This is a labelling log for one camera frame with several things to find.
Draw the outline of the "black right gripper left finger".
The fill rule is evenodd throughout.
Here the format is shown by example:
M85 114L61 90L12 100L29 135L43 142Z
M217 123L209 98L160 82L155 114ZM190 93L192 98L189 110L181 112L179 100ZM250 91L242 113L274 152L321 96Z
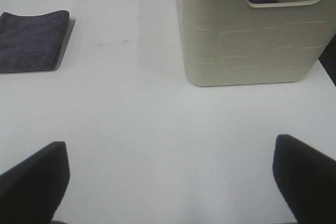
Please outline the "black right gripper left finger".
M57 223L70 180L65 142L52 142L1 174L1 223Z

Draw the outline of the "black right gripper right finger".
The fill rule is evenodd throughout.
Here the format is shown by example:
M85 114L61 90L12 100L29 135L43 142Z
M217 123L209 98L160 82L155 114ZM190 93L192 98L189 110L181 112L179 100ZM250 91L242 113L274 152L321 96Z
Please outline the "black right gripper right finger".
M272 172L298 223L335 223L335 160L287 134L278 135Z

